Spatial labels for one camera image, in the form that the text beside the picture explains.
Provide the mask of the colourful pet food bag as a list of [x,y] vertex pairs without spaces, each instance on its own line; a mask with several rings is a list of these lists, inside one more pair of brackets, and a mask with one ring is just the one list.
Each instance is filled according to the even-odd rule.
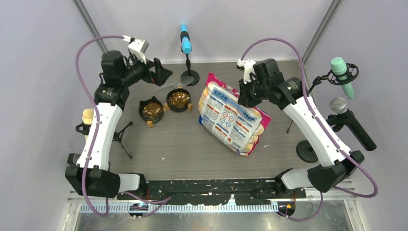
[[240,93],[209,73],[198,102],[199,123],[234,153],[249,156],[272,118],[238,104]]

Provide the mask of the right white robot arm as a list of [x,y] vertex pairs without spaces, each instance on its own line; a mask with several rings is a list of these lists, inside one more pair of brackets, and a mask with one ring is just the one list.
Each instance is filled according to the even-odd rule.
[[271,58],[238,60],[237,68],[243,71],[238,103],[251,108],[268,100],[278,106],[299,127],[317,156],[314,167],[288,169],[275,177],[278,196],[288,197],[294,189],[304,187],[326,193],[355,171],[355,162],[362,163],[361,151],[344,144],[321,117],[313,99],[303,95],[301,79],[284,79]]

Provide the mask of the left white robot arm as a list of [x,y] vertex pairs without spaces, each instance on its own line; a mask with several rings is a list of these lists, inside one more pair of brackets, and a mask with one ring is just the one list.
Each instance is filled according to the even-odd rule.
[[109,153],[129,87],[140,80],[162,86],[173,72],[158,58],[143,62],[135,55],[125,58],[120,51],[103,54],[101,66],[101,83],[91,97],[96,108],[88,139],[77,162],[67,167],[65,177],[82,196],[114,198],[129,191],[134,198],[142,199],[148,191],[144,175],[110,172]]

